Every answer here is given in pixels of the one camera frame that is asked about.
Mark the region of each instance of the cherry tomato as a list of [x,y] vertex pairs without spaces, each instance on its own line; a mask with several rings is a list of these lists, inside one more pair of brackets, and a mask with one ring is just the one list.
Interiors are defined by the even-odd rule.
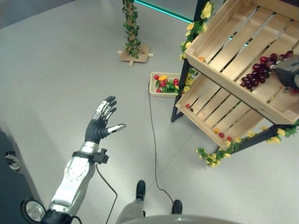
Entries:
[[163,81],[163,82],[160,82],[160,87],[165,87],[166,86],[166,82]]

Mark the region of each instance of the grape bunch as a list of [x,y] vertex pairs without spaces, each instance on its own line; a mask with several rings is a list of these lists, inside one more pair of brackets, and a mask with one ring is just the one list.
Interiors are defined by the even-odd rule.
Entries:
[[260,63],[255,63],[252,66],[252,73],[247,74],[242,77],[242,87],[247,87],[247,89],[252,90],[253,87],[257,87],[259,84],[266,82],[266,79],[270,77],[269,72],[271,72],[271,66],[276,64],[278,61],[283,61],[285,58],[292,56],[294,52],[289,50],[284,55],[279,55],[273,53],[270,57],[260,57]]

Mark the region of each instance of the person's leg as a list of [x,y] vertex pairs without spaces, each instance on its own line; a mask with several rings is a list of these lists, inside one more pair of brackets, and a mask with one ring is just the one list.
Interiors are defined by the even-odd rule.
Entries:
[[128,204],[119,215],[116,224],[144,217],[143,200],[145,195],[145,182],[139,181],[136,187],[136,200]]

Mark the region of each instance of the robotic arm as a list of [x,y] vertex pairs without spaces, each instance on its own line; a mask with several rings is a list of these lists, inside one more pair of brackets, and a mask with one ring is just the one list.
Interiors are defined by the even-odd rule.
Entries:
[[42,224],[70,224],[77,214],[95,172],[95,163],[107,163],[108,160],[105,149],[98,153],[100,140],[126,127],[125,124],[119,124],[106,128],[108,119],[116,111],[115,105],[115,97],[112,96],[99,105],[86,129],[84,144],[79,151],[73,153],[64,169],[63,180],[41,221]]

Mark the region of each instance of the gray floor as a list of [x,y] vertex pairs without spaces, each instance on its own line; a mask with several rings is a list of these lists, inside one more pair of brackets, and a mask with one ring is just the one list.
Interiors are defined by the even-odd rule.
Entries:
[[[148,216],[171,210],[154,182],[148,81],[152,71],[181,71],[187,26],[139,6],[140,40],[155,56],[129,68],[116,54],[125,42],[120,9],[121,1],[78,0],[0,31],[0,126],[14,138],[46,206],[93,111],[105,96],[117,96],[110,123],[128,127],[101,142],[110,156],[101,171],[119,194],[110,224],[134,199],[139,179],[147,183]],[[215,144],[186,117],[170,122],[173,98],[151,100],[158,181],[183,201],[185,214],[247,224],[299,222],[298,135],[280,145],[261,143],[213,169],[194,149],[213,151]],[[86,224],[103,223],[113,199],[95,175],[78,215]]]

